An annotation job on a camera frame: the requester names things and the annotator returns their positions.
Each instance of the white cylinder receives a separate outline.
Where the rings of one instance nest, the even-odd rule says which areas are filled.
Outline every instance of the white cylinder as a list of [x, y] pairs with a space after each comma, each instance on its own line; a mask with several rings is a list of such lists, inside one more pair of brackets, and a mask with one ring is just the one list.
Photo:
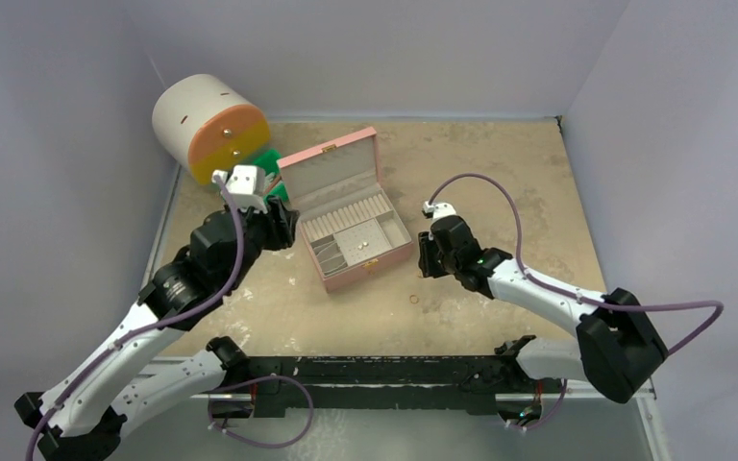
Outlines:
[[216, 77], [198, 74], [162, 93], [151, 116], [162, 146], [200, 184], [229, 170], [270, 140], [264, 114]]

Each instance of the beige tabletop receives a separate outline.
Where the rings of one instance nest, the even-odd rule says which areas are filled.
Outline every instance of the beige tabletop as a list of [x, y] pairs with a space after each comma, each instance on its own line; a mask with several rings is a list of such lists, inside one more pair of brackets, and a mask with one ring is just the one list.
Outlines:
[[[274, 123], [283, 155], [373, 126], [382, 185], [416, 240], [429, 221], [422, 203], [460, 172], [481, 172], [514, 196], [524, 223], [524, 259], [537, 271], [603, 290], [603, 279], [554, 120], [536, 122]], [[465, 179], [441, 195], [483, 247], [513, 253], [516, 232], [506, 200], [485, 182]], [[163, 262], [221, 199], [183, 175]], [[417, 251], [406, 263], [327, 294], [300, 242], [266, 252], [239, 289], [163, 352], [193, 355], [229, 335], [250, 355], [488, 354], [524, 334], [563, 338], [560, 328], [523, 308], [465, 291], [451, 277], [420, 279]]]

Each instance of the jewelry box compartment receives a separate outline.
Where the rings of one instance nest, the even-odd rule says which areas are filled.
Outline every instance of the jewelry box compartment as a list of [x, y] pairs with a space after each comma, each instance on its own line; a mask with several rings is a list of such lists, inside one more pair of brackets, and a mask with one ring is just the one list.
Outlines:
[[309, 218], [302, 228], [325, 278], [410, 241], [406, 227], [382, 190]]

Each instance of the cable connector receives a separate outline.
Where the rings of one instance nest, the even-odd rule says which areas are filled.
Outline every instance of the cable connector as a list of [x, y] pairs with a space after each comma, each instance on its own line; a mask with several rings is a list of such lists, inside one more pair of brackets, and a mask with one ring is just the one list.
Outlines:
[[230, 175], [225, 170], [213, 170], [213, 174], [210, 177], [213, 180], [213, 183], [219, 187], [224, 187], [229, 176]]
[[435, 209], [436, 206], [430, 203], [428, 200], [423, 202], [423, 216], [426, 216], [427, 219], [431, 219], [434, 216]]

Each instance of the wire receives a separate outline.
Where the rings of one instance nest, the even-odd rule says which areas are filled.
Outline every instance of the wire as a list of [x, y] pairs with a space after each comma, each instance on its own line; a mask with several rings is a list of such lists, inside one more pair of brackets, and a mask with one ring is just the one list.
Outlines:
[[41, 432], [47, 426], [52, 417], [60, 409], [63, 409], [63, 405], [66, 402], [66, 399], [68, 399], [69, 396], [71, 396], [72, 393], [75, 391], [75, 389], [77, 389], [78, 386], [80, 386], [92, 373], [94, 373], [94, 371], [104, 361], [106, 361], [106, 359], [109, 358], [110, 355], [122, 349], [123, 345], [131, 341], [133, 338], [136, 338], [140, 334], [151, 331], [152, 329], [169, 327], [185, 319], [193, 317], [194, 315], [200, 314], [205, 310], [208, 310], [211, 306], [221, 300], [226, 293], [233, 289], [236, 278], [239, 275], [239, 271], [241, 271], [242, 259], [244, 257], [244, 228], [242, 227], [241, 217], [237, 212], [238, 208], [236, 206], [234, 198], [231, 197], [231, 194], [228, 192], [227, 187], [225, 187], [224, 181], [214, 177], [213, 182], [219, 186], [219, 189], [222, 192], [222, 197], [224, 198], [225, 203], [228, 205], [228, 208], [231, 210], [231, 216], [234, 219], [234, 227], [236, 232], [236, 257], [234, 261], [234, 268], [231, 271], [231, 275], [228, 277], [228, 280], [225, 281], [225, 284], [222, 285], [222, 288], [218, 292], [213, 294], [213, 296], [206, 299], [196, 307], [193, 307], [186, 312], [183, 312], [182, 314], [176, 315], [166, 320], [160, 320], [145, 327], [140, 327], [129, 331], [128, 333], [114, 341], [112, 345], [102, 351], [99, 355], [97, 355], [94, 360], [86, 364], [81, 372], [78, 373], [65, 388], [63, 388], [63, 391], [58, 396], [58, 398], [55, 399], [52, 407], [41, 417], [40, 421], [37, 423], [35, 429], [33, 430], [33, 434], [30, 437], [30, 443], [27, 446], [27, 451], [24, 456], [24, 459], [26, 461], [33, 461], [36, 444], [38, 439], [40, 438]]
[[282, 181], [282, 175], [276, 175], [276, 178], [270, 182], [270, 185], [267, 186], [266, 189], [264, 189], [266, 192], [264, 192], [264, 195], [269, 194], [270, 192], [273, 192], [273, 189], [276, 188], [276, 186], [279, 185], [279, 182]]
[[248, 439], [247, 437], [233, 433], [229, 431], [227, 428], [218, 425], [213, 420], [213, 412], [210, 409], [210, 404], [213, 402], [213, 400], [208, 401], [208, 419], [210, 421], [209, 428], [216, 429], [219, 432], [222, 432], [223, 434], [227, 435], [228, 437], [231, 437], [233, 439], [238, 440], [239, 442], [244, 442], [245, 444], [252, 445], [260, 449], [283, 449], [284, 447], [289, 447], [290, 445], [293, 445], [299, 440], [301, 440], [302, 438], [304, 438], [304, 436], [307, 435], [309, 428], [312, 426], [312, 417], [315, 412], [315, 409], [313, 408], [312, 396], [309, 394], [309, 391], [307, 390], [306, 387], [304, 387], [304, 384], [298, 382], [297, 380], [291, 377], [288, 377], [288, 376], [263, 376], [263, 377], [257, 377], [256, 379], [251, 379], [249, 381], [240, 382], [232, 386], [220, 387], [218, 389], [214, 389], [212, 392], [214, 394], [222, 393], [222, 392], [232, 392], [242, 387], [250, 386], [253, 384], [259, 384], [260, 382], [271, 381], [271, 380], [288, 382], [298, 387], [299, 389], [301, 389], [302, 394], [304, 394], [304, 397], [307, 399], [307, 409], [309, 410], [307, 413], [307, 422], [304, 424], [304, 428], [301, 429], [301, 432], [299, 432], [298, 435], [296, 435], [295, 437], [293, 437], [292, 439], [286, 442], [281, 442], [280, 444], [268, 444], [265, 442], [259, 442], [253, 439]]
[[533, 423], [532, 425], [521, 426], [519, 430], [523, 430], [523, 431], [535, 430], [545, 425], [547, 421], [549, 421], [550, 418], [552, 418], [553, 415], [558, 412], [558, 409], [561, 408], [561, 403], [564, 401], [565, 395], [567, 395], [567, 379], [562, 379], [561, 380], [561, 390], [558, 391], [558, 399], [556, 399], [555, 403], [550, 408], [550, 410], [547, 412], [547, 414], [542, 415], [539, 421]]
[[[507, 193], [507, 190], [505, 190], [501, 184], [491, 179], [490, 177], [485, 176], [480, 173], [461, 173], [452, 178], [449, 178], [447, 181], [440, 184], [440, 186], [437, 187], [436, 190], [434, 190], [434, 193], [431, 194], [431, 197], [429, 198], [429, 204], [434, 203], [434, 199], [437, 198], [437, 195], [439, 195], [439, 193], [442, 192], [442, 190], [446, 188], [446, 186], [462, 178], [477, 178], [477, 179], [489, 182], [491, 185], [499, 189], [499, 191], [502, 192], [502, 195], [504, 195], [504, 197], [507, 199], [507, 202], [510, 204], [510, 209], [511, 211], [513, 211], [513, 218], [516, 221], [516, 255], [515, 255], [516, 264], [519, 266], [519, 270], [522, 272], [522, 275], [525, 276], [526, 279], [530, 280], [534, 284], [546, 290], [552, 291], [555, 294], [570, 298], [572, 300], [576, 300], [579, 303], [587, 303], [590, 305], [594, 305], [596, 307], [602, 307], [605, 309], [621, 311], [621, 312], [666, 312], [666, 311], [692, 310], [692, 309], [714, 307], [714, 311], [705, 321], [703, 321], [703, 323], [701, 323], [697, 328], [695, 328], [694, 331], [692, 331], [691, 333], [683, 337], [683, 339], [678, 341], [674, 346], [669, 348], [669, 355], [674, 355], [676, 352], [683, 349], [684, 346], [691, 343], [692, 340], [698, 337], [707, 328], [711, 327], [711, 325], [715, 321], [717, 321], [717, 319], [723, 313], [723, 310], [725, 309], [725, 306], [723, 305], [723, 303], [719, 301], [714, 301], [714, 300], [695, 301], [695, 302], [690, 302], [690, 303], [649, 304], [649, 305], [609, 304], [609, 303], [604, 303], [602, 301], [593, 300], [585, 296], [579, 296], [578, 294], [572, 291], [559, 288], [550, 283], [546, 283], [540, 279], [537, 279], [536, 277], [533, 276], [533, 274], [530, 273], [528, 268], [525, 266], [525, 263], [522, 261], [522, 220], [519, 218], [519, 210], [516, 208], [516, 203], [513, 201], [513, 198], [510, 196], [509, 193]], [[566, 393], [566, 391], [567, 391], [567, 380], [565, 379], [564, 384], [562, 386], [562, 392], [559, 395], [559, 399], [556, 401], [553, 408], [551, 408], [551, 410], [548, 412], [546, 417], [542, 418], [538, 423], [531, 425], [530, 428], [537, 428], [543, 425], [544, 424], [543, 421], [546, 421], [553, 414], [555, 414], [556, 410], [558, 409], [558, 406], [561, 404], [561, 401], [564, 399], [564, 394]]]
[[533, 403], [539, 403], [542, 402], [542, 380], [538, 379], [536, 380], [536, 395], [533, 396]]

